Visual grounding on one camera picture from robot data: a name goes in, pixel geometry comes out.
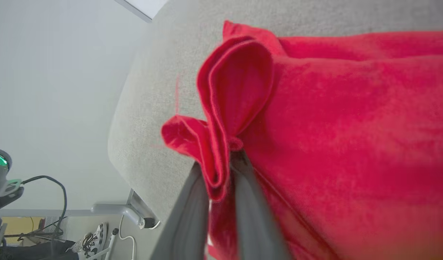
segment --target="folded red fabric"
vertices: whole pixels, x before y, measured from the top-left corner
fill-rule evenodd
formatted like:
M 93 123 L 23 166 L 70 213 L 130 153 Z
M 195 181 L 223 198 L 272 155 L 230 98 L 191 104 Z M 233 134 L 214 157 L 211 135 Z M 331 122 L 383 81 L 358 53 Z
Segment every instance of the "folded red fabric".
M 237 258 L 245 149 L 297 259 L 443 259 L 443 31 L 278 38 L 226 22 L 166 145 L 200 163 L 209 233 Z

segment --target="black pants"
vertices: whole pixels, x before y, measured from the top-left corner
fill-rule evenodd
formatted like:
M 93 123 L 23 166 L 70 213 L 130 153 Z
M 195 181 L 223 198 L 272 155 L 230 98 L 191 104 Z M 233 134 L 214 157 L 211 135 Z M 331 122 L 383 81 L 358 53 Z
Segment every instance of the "black pants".
M 78 260 L 78 254 L 69 250 L 74 242 L 54 241 L 55 257 L 51 257 L 50 242 L 31 247 L 1 247 L 0 260 Z

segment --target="white cable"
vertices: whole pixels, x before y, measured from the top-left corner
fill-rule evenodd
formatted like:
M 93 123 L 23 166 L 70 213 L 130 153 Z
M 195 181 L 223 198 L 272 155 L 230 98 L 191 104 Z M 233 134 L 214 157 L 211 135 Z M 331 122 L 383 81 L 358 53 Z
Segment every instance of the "white cable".
M 121 235 L 120 235 L 120 232 L 122 231 L 122 221 L 124 220 L 124 216 L 122 215 L 122 218 L 120 219 L 120 224 L 119 224 L 119 238 L 121 239 L 121 240 L 125 240 L 125 239 L 127 239 L 127 238 L 131 238 L 132 239 L 132 241 L 133 241 L 133 251 L 132 251 L 132 260 L 134 260 L 134 256 L 135 256 L 135 250 L 134 250 L 134 247 L 135 247 L 135 244 L 136 244 L 136 241 L 135 241 L 135 239 L 134 239 L 134 237 L 132 237 L 132 236 L 127 236 L 127 237 L 122 237 Z

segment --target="gray upholstered surface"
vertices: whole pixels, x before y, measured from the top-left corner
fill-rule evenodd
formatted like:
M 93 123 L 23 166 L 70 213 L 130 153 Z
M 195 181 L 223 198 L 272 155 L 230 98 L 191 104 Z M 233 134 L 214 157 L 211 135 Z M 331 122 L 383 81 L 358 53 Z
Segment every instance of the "gray upholstered surface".
M 192 160 L 164 147 L 160 127 L 175 113 L 204 118 L 197 71 L 222 39 L 223 21 L 278 36 L 443 30 L 443 0 L 170 0 L 147 26 L 109 137 L 113 165 L 165 221 Z

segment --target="gray wall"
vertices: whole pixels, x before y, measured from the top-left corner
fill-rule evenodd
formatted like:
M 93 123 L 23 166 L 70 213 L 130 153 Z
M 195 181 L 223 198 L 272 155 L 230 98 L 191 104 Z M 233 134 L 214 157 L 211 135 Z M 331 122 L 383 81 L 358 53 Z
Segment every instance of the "gray wall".
M 48 175 L 68 209 L 126 201 L 107 138 L 148 26 L 114 0 L 0 0 L 0 148 L 9 179 Z M 50 181 L 27 184 L 5 209 L 61 209 Z

